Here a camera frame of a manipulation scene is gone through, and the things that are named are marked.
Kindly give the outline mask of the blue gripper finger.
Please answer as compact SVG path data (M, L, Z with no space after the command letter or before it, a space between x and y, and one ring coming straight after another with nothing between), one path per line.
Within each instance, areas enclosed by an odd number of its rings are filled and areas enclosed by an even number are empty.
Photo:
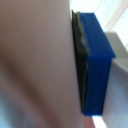
M101 115L116 55L94 13L72 13L72 30L82 113Z

